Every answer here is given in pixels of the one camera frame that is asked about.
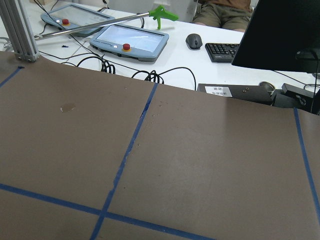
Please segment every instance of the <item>khaki shorts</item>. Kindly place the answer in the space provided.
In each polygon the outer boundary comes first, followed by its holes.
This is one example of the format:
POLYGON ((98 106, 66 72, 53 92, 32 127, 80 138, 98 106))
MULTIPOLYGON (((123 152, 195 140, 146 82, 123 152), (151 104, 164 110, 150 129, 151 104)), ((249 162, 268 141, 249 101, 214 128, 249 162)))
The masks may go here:
POLYGON ((203 23, 207 26, 223 29, 246 29, 251 13, 242 9, 217 4, 203 4, 200 13, 196 14, 193 23, 203 23))

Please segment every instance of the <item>person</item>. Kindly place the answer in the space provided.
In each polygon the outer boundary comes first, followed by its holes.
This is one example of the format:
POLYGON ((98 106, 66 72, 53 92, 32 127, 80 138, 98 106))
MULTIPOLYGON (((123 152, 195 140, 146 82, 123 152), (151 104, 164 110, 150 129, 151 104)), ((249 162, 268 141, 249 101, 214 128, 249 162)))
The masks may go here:
POLYGON ((192 22, 245 32, 251 17, 251 0, 199 0, 201 10, 192 22))

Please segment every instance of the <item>computer mouse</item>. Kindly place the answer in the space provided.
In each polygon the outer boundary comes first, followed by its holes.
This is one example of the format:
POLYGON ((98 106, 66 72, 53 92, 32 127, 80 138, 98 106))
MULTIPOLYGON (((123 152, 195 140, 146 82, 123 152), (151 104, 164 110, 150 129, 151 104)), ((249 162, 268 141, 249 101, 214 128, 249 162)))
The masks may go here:
POLYGON ((188 35, 185 39, 185 42, 187 46, 192 50, 200 49, 202 46, 201 37, 196 33, 188 35))

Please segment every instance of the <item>red emergency stop button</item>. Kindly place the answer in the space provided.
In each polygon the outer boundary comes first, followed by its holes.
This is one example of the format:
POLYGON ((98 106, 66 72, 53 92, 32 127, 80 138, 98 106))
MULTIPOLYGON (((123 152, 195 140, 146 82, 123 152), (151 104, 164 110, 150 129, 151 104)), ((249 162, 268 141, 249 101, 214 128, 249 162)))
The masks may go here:
POLYGON ((122 51, 125 51, 125 52, 131 51, 130 44, 128 44, 128 43, 123 44, 122 45, 122 51))
POLYGON ((70 25, 69 20, 68 19, 62 19, 62 25, 70 25))

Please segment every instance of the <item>green handle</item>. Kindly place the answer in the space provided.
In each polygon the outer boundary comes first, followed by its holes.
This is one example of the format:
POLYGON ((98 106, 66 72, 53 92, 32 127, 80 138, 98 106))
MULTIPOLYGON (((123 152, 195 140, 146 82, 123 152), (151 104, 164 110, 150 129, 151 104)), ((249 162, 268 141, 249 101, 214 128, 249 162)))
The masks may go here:
POLYGON ((169 19, 172 21, 176 21, 179 19, 178 15, 166 11, 166 9, 162 5, 159 5, 155 10, 149 11, 149 16, 153 17, 153 20, 157 20, 158 29, 161 28, 161 19, 169 19))

